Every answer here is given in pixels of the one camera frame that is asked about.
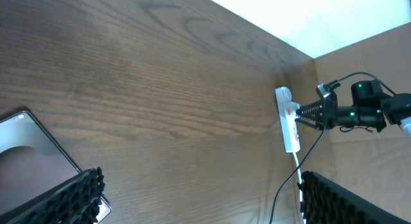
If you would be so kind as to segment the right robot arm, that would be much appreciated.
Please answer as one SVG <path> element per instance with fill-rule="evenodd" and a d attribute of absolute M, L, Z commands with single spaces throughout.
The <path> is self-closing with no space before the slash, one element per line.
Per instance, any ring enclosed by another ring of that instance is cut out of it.
<path fill-rule="evenodd" d="M 296 110 L 298 123 L 317 130 L 338 127 L 341 132 L 360 128 L 380 133 L 388 124 L 398 125 L 410 136 L 410 94 L 388 95 L 383 92 L 379 80 L 360 81 L 352 84 L 351 106 L 338 104 L 335 89 L 340 82 L 323 83 L 317 87 L 320 100 Z"/>

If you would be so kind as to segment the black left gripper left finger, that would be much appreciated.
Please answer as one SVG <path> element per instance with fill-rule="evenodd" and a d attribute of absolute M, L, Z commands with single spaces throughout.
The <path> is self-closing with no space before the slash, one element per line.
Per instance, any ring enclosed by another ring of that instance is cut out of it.
<path fill-rule="evenodd" d="M 93 224 L 105 188 L 101 168 L 87 169 L 9 212 L 13 224 Z"/>

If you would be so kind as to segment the white power strip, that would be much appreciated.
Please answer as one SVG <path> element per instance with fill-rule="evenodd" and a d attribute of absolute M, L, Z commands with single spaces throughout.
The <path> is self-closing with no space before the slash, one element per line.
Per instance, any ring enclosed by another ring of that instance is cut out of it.
<path fill-rule="evenodd" d="M 285 152 L 297 153 L 301 147 L 295 120 L 297 119 L 296 110 L 300 108 L 300 104 L 292 101 L 292 93 L 288 87 L 276 88 L 275 97 L 277 101 Z"/>

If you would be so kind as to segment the brown cardboard panel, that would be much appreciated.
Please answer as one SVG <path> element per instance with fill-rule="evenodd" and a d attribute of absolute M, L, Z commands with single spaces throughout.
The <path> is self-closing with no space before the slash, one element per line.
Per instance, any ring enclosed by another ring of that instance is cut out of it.
<path fill-rule="evenodd" d="M 303 73 L 287 76 L 293 100 L 305 105 L 318 100 L 315 87 L 345 77 L 336 90 L 340 105 L 352 105 L 350 87 L 371 73 L 396 93 L 410 92 L 410 24 L 320 56 Z M 299 126 L 302 170 L 312 170 L 335 181 L 378 207 L 410 220 L 410 138 L 396 125 L 381 133 L 338 128 L 319 136 Z"/>

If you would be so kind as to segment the Galaxy S25 Ultra smartphone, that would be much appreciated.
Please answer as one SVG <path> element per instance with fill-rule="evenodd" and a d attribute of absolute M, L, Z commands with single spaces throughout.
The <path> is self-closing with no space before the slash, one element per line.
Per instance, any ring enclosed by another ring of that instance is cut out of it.
<path fill-rule="evenodd" d="M 1 116 L 1 223 L 9 212 L 83 172 L 27 107 Z M 103 193 L 98 222 L 112 212 Z"/>

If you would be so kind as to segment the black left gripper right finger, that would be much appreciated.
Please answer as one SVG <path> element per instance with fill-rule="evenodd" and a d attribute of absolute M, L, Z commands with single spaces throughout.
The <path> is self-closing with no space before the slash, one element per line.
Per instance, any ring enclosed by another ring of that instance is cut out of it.
<path fill-rule="evenodd" d="M 301 176 L 300 212 L 307 224 L 409 224 L 316 172 Z"/>

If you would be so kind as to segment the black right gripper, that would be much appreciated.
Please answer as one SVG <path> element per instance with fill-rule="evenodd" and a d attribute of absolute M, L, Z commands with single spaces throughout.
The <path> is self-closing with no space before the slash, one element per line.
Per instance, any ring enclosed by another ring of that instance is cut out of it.
<path fill-rule="evenodd" d="M 333 128 L 340 126 L 342 128 L 354 129 L 363 127 L 364 129 L 374 128 L 380 133 L 386 126 L 383 115 L 381 100 L 387 99 L 384 92 L 377 92 L 372 89 L 351 89 L 353 104 L 351 106 L 338 106 L 338 98 L 335 91 L 330 91 L 328 98 L 331 100 L 331 108 L 327 114 L 328 126 Z M 309 119 L 321 118 L 323 115 L 324 101 L 318 100 L 309 105 L 300 106 L 296 110 L 299 118 L 295 119 L 296 123 L 306 125 L 315 130 L 323 130 L 324 125 Z"/>

